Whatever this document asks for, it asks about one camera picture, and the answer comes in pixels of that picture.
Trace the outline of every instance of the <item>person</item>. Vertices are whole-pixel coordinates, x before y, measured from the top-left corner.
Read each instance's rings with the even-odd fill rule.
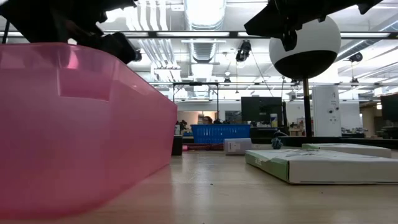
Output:
[[[213,124],[213,119],[209,116],[203,118],[203,124]]]

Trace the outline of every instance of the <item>black and white sphere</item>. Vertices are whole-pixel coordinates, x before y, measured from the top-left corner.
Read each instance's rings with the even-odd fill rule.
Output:
[[[276,70],[296,80],[313,78],[333,64],[341,46],[337,24],[330,17],[323,22],[314,20],[297,31],[297,46],[285,51],[280,39],[272,38],[269,56]]]

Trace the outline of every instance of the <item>black monitor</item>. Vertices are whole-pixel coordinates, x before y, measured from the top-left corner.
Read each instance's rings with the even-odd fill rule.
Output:
[[[398,94],[381,96],[381,113],[384,120],[398,122]]]
[[[282,98],[281,97],[242,97],[241,98],[243,121],[271,120],[271,114],[278,115],[278,126],[282,126]]]

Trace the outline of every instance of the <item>pink plastic bin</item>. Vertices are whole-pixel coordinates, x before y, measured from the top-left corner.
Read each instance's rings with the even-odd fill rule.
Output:
[[[112,55],[0,45],[0,218],[104,204],[170,162],[176,120],[177,106]]]

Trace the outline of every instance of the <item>plastic bin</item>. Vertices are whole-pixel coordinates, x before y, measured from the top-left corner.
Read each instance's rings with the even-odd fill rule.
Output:
[[[194,124],[193,140],[202,144],[222,144],[224,139],[250,138],[249,124]]]

